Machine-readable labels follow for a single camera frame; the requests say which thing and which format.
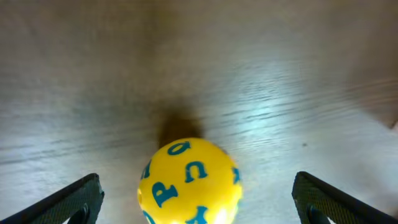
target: wooden table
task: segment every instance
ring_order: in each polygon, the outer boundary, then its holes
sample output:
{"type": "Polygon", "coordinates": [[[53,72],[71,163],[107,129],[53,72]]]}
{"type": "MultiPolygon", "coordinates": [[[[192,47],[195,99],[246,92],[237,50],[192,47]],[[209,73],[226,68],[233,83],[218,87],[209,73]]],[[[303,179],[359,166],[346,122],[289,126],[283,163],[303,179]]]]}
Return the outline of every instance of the wooden table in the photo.
{"type": "Polygon", "coordinates": [[[98,223],[145,223],[165,123],[237,160],[236,223],[299,223],[300,170],[396,214],[397,20],[388,0],[0,0],[0,219],[96,172],[98,223]]]}

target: toy ball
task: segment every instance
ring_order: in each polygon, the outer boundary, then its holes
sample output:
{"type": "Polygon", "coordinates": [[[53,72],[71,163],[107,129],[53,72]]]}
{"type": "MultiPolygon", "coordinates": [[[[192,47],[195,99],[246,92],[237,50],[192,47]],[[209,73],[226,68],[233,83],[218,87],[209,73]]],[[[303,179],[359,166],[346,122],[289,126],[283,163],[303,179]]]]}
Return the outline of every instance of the toy ball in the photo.
{"type": "Polygon", "coordinates": [[[137,197],[150,224],[225,224],[232,223],[242,194],[229,155],[204,139],[186,138],[154,154],[137,197]]]}

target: yellow ball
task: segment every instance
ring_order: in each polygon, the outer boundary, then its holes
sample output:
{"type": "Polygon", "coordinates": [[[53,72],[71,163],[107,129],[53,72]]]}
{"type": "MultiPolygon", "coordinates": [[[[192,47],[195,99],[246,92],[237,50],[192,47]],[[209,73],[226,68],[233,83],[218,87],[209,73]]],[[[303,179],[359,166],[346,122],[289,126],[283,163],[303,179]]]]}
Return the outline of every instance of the yellow ball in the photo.
{"type": "Polygon", "coordinates": [[[155,153],[141,175],[138,201],[151,224],[232,223],[243,188],[237,165],[219,147],[180,139],[155,153]]]}

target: wood grain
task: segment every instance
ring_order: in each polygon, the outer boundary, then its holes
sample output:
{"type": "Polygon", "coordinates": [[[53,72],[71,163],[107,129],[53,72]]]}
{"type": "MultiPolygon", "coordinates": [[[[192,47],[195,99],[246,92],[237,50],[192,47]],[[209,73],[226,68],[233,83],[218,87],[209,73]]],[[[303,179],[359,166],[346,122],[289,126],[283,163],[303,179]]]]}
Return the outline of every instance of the wood grain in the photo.
{"type": "Polygon", "coordinates": [[[240,165],[236,223],[299,223],[301,170],[394,215],[397,19],[388,0],[0,0],[0,219],[96,172],[98,223],[145,223],[141,171],[185,123],[240,165]]]}

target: blue letter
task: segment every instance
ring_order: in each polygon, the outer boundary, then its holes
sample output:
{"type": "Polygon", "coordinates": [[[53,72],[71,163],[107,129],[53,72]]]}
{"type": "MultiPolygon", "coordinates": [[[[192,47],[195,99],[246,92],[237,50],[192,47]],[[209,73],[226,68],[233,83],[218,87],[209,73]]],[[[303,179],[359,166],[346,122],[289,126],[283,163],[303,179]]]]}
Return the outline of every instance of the blue letter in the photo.
{"type": "Polygon", "coordinates": [[[150,224],[156,224],[154,219],[145,211],[142,211],[144,213],[144,216],[149,220],[150,224]]]}
{"type": "Polygon", "coordinates": [[[175,156],[175,155],[183,153],[185,150],[190,149],[190,148],[191,148],[190,143],[188,141],[186,141],[186,142],[181,142],[181,143],[177,143],[177,144],[173,145],[172,147],[169,148],[169,150],[167,152],[169,153],[169,155],[175,156]],[[179,147],[179,146],[181,146],[180,149],[173,151],[176,147],[179,147]]]}
{"type": "Polygon", "coordinates": [[[141,180],[149,177],[149,166],[150,166],[150,162],[151,162],[151,161],[152,161],[152,160],[149,161],[148,165],[147,165],[147,166],[145,167],[145,169],[142,171],[141,180]]]}
{"type": "Polygon", "coordinates": [[[234,172],[234,184],[238,183],[241,180],[241,177],[239,176],[239,170],[235,167],[232,167],[232,171],[234,172]]]}
{"type": "Polygon", "coordinates": [[[205,178],[207,177],[207,173],[205,171],[205,166],[203,166],[202,162],[195,161],[195,162],[190,162],[187,164],[185,167],[185,175],[187,178],[185,179],[185,183],[189,183],[193,181],[193,178],[191,176],[191,167],[192,166],[197,166],[199,170],[199,178],[205,178]]]}
{"type": "Polygon", "coordinates": [[[185,221],[185,223],[188,223],[188,224],[195,224],[195,223],[206,224],[207,223],[205,220],[205,212],[206,212],[207,208],[204,206],[198,206],[197,209],[198,209],[198,212],[197,212],[197,215],[195,216],[195,218],[185,221]]]}
{"type": "Polygon", "coordinates": [[[161,182],[157,182],[154,184],[152,187],[152,194],[154,195],[154,199],[157,203],[157,205],[162,208],[163,202],[167,201],[171,197],[177,197],[178,193],[177,190],[175,189],[174,185],[171,185],[168,190],[166,190],[164,184],[161,182]]]}

